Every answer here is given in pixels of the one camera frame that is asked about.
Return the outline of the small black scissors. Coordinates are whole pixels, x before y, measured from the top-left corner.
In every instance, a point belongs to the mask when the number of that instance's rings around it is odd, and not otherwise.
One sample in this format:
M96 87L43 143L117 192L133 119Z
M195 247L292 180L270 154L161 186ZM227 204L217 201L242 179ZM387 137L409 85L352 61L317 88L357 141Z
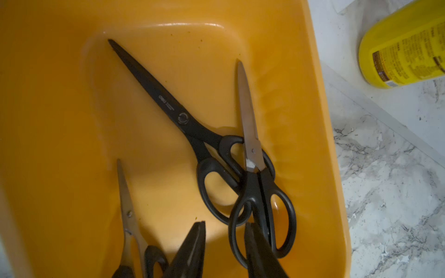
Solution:
M165 273L169 267L169 263L163 251L156 246L149 245L140 232L120 159L117 159L117 175L121 204L121 219L124 231L124 247L119 266L114 272L113 277L134 278L136 276L132 257L132 239L134 239L137 244L137 257L140 261L142 277L153 278L155 276L154 268L156 264L158 264L161 271Z

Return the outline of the yellow plastic storage box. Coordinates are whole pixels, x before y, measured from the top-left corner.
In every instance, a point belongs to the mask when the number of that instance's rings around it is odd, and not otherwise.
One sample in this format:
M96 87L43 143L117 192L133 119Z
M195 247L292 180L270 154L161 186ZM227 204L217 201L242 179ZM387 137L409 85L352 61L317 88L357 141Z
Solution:
M297 214L291 278L347 278L351 240L307 1L2 1L1 240L16 278L109 278L123 249L117 159L145 240L172 260L206 223L203 275L245 278L204 205L184 134L115 40L202 125L242 135L236 64Z

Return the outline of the all black scissors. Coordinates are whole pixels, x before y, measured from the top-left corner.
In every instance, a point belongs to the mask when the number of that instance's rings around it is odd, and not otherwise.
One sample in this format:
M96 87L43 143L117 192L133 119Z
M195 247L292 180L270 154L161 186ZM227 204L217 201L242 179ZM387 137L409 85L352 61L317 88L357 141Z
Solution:
M113 39L109 39L108 42L139 84L189 141L197 157L197 181L201 198L209 211L219 221L227 225L229 218L217 210L210 200L206 191L205 178L209 173L217 172L236 194L241 193L244 187L242 182L246 170L233 158L231 148L235 144L243 144L245 142L244 138L236 135L221 136L201 125L122 46Z

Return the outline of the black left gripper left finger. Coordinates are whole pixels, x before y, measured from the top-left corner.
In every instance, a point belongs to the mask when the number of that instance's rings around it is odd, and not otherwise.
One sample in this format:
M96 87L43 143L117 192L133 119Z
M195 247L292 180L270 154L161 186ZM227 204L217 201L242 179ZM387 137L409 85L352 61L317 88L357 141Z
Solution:
M206 248L205 221L195 222L163 278L201 278Z

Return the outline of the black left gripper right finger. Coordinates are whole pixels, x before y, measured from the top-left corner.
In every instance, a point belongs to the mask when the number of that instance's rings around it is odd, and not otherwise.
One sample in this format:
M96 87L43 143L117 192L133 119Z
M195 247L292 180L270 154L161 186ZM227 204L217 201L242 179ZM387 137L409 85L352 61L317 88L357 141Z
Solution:
M244 240L250 278L288 278L256 223L246 224Z

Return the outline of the yellow plastic canister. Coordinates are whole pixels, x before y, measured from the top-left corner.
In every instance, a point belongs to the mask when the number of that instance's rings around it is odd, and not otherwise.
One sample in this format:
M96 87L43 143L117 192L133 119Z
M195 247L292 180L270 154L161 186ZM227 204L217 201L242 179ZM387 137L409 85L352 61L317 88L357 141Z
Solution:
M443 77L445 3L413 1L363 36L358 53L364 79L380 89Z

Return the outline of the black handled steel scissors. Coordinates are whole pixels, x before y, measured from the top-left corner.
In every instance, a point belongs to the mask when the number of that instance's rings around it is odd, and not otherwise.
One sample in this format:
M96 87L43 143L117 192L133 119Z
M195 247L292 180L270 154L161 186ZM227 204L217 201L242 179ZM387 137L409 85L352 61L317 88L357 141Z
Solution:
M239 213L249 205L252 209L254 222L269 244L276 258L283 258L291 251L297 232L296 212L289 197L275 184L271 168L264 160L264 153L257 133L256 118L251 100L249 82L243 63L237 62L238 96L241 109L242 127L245 145L246 174L242 179L242 190L234 207L232 208L228 237L231 250L237 261L244 267L248 267L248 261L238 247L236 239L236 224ZM288 215L288 229L285 242L281 247L277 246L275 237L275 225L271 198L278 196L284 203Z

